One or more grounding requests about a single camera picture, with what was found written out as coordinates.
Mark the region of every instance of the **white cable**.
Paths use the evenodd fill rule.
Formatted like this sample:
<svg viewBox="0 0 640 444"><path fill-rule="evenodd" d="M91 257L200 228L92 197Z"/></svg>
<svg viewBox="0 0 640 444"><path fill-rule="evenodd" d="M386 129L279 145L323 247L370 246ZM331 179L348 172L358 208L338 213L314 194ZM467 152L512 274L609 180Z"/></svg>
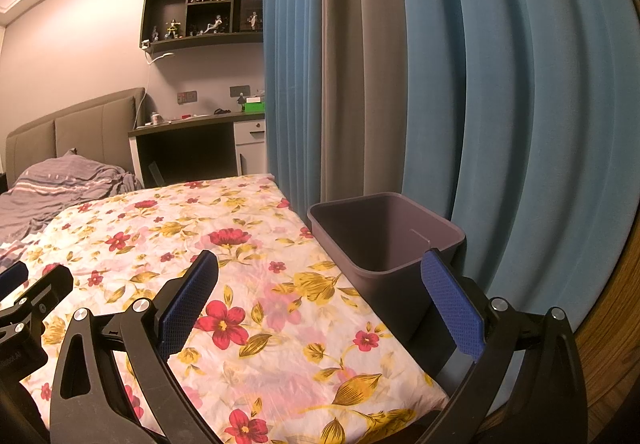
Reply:
<svg viewBox="0 0 640 444"><path fill-rule="evenodd" d="M151 66L152 64L154 64L156 61L158 61L158 59L162 59L165 58L166 56L175 56L174 52L167 52L166 54L162 54L161 56L158 56L156 59L151 59L151 61L146 61L146 64L148 64L149 66ZM146 96L148 95L148 87L149 87L149 80L151 79L151 68L149 68L146 71L146 84L145 84L145 94L142 96L142 99L140 99L140 104L138 104L138 109L136 110L136 117L135 119L133 119L133 129L135 129L138 125L138 114L140 113L140 109L142 108L142 103L145 102Z"/></svg>

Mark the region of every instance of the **desk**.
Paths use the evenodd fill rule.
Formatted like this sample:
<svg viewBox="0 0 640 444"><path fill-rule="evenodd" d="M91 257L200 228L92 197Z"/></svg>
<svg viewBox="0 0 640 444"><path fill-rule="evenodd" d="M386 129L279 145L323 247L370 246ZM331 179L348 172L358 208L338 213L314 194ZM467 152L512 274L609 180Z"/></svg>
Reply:
<svg viewBox="0 0 640 444"><path fill-rule="evenodd" d="M267 171L263 112L206 115L136 128L129 132L129 147L145 188Z"/></svg>

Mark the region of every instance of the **wall outlet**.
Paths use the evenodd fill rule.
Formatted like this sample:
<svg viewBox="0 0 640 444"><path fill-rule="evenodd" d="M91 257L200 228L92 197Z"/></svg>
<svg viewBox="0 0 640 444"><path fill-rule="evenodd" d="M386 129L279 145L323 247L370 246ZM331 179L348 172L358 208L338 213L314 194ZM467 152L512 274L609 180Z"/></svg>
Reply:
<svg viewBox="0 0 640 444"><path fill-rule="evenodd" d="M249 97L251 95L251 87L246 84L244 86L230 86L229 87L229 96L231 97L240 97L242 96Z"/></svg>
<svg viewBox="0 0 640 444"><path fill-rule="evenodd" d="M178 104L185 104L186 102L197 102L198 101L198 92L195 90L192 91L181 91L178 93Z"/></svg>

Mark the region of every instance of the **wall shelf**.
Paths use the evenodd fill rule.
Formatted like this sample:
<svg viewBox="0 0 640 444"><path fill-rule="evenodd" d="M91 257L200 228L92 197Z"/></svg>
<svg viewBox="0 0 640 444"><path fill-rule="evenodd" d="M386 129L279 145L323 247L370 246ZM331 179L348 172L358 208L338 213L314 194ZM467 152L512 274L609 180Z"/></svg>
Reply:
<svg viewBox="0 0 640 444"><path fill-rule="evenodd" d="M145 0L140 48L145 40L150 43L144 49L151 54L192 46L262 43L262 0L190 1ZM215 24L218 18L222 21L218 25L220 32L196 35L204 32L209 24ZM177 23L178 38L164 39L172 20ZM154 27L159 40L151 42Z"/></svg>

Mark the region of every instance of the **desk top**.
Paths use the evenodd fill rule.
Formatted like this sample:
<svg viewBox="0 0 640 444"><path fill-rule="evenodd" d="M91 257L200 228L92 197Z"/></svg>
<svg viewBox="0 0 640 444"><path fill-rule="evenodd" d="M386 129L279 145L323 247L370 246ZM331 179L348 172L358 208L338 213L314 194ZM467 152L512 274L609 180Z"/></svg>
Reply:
<svg viewBox="0 0 640 444"><path fill-rule="evenodd" d="M263 111L237 111L222 115L201 115L199 117L189 117L188 119L162 122L157 126L143 126L130 131L128 135L129 137L138 137L140 135L149 135L150 133L160 133L161 131L189 128L192 126L208 126L211 124L222 124L223 122L242 122L243 120L262 119L264 119Z"/></svg>

